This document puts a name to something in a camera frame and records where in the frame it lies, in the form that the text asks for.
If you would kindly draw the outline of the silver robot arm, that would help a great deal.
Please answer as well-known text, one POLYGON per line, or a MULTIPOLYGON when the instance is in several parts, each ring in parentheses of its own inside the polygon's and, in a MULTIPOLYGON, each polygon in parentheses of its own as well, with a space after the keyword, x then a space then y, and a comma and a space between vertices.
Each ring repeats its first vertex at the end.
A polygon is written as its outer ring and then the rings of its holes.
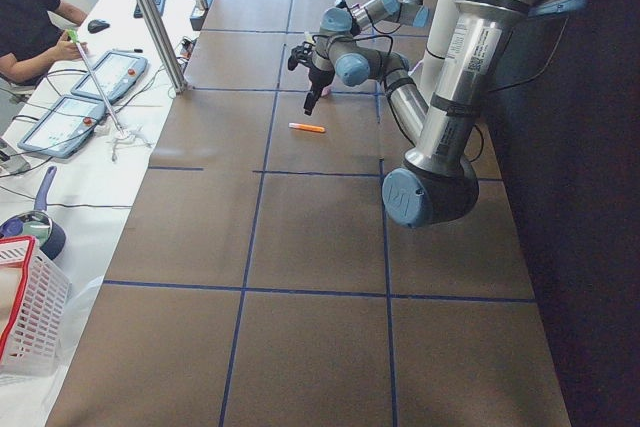
POLYGON ((417 228, 465 216, 479 187, 464 150, 480 102, 514 28, 526 19, 582 9, 587 0, 369 0, 327 9, 318 34, 295 47, 288 65, 307 67, 311 113, 333 80, 357 86, 377 81, 400 130, 411 142, 400 168, 384 179, 382 198, 398 224, 417 228), (357 36, 380 21, 430 30, 422 74, 414 80, 407 59, 365 48, 357 36))
POLYGON ((381 21, 425 28, 429 19, 429 9, 424 6, 424 0, 368 0, 353 6, 349 6, 346 0, 335 0, 333 8, 346 12, 343 15, 344 27, 339 29, 354 36, 381 21))

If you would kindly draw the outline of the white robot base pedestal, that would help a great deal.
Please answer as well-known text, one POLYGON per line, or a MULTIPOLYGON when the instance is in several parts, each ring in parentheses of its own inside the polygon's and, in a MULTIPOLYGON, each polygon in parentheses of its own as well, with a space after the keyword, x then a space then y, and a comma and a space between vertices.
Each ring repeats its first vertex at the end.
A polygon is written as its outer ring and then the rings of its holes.
POLYGON ((423 59, 410 72, 425 100, 435 90, 458 16, 455 0, 437 0, 423 59))

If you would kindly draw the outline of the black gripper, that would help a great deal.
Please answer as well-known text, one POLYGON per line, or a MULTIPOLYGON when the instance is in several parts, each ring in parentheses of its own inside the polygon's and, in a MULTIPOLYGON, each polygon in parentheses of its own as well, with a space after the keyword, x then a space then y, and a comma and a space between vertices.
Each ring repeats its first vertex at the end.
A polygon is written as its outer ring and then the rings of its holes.
POLYGON ((311 114, 319 100, 323 88, 330 86, 334 80, 334 71, 323 70, 315 65, 309 67, 308 78, 310 81, 310 91, 305 97, 303 111, 305 114, 311 114))

